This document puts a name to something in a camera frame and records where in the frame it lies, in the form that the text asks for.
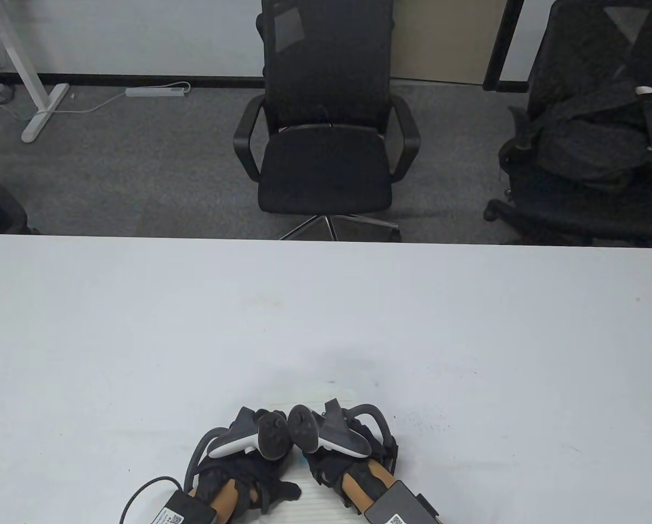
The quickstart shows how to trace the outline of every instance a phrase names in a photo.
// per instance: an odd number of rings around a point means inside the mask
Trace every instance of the white label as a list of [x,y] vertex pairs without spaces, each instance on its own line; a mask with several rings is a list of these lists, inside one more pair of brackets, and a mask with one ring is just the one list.
[[398,513],[394,514],[393,517],[391,517],[386,524],[406,524],[406,521],[401,519],[401,517],[398,515]]
[[156,515],[151,524],[181,524],[186,519],[184,516],[177,514],[172,509],[164,508]]

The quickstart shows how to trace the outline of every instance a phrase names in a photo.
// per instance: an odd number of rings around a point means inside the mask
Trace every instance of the white wall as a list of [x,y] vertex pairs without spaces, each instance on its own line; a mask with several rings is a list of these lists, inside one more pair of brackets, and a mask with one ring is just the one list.
[[263,68],[260,0],[0,2],[40,73],[259,76]]
[[500,80],[526,82],[542,43],[553,0],[525,0]]

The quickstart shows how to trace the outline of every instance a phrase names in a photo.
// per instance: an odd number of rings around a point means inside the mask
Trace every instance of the chair caster wheel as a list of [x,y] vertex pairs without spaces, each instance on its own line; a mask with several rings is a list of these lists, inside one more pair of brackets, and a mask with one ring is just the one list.
[[498,214],[495,212],[495,210],[491,209],[491,207],[488,206],[483,212],[483,220],[486,222],[495,222],[498,220]]

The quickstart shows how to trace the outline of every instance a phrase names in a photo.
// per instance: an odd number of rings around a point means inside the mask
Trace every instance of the door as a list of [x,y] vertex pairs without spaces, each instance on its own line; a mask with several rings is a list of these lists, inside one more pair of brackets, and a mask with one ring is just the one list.
[[391,75],[482,84],[505,0],[395,0]]

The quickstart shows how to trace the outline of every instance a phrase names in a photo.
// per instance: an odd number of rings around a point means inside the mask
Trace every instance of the power strip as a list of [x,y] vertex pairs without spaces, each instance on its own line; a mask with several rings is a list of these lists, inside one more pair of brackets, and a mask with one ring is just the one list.
[[127,87],[124,90],[127,97],[184,97],[184,87]]

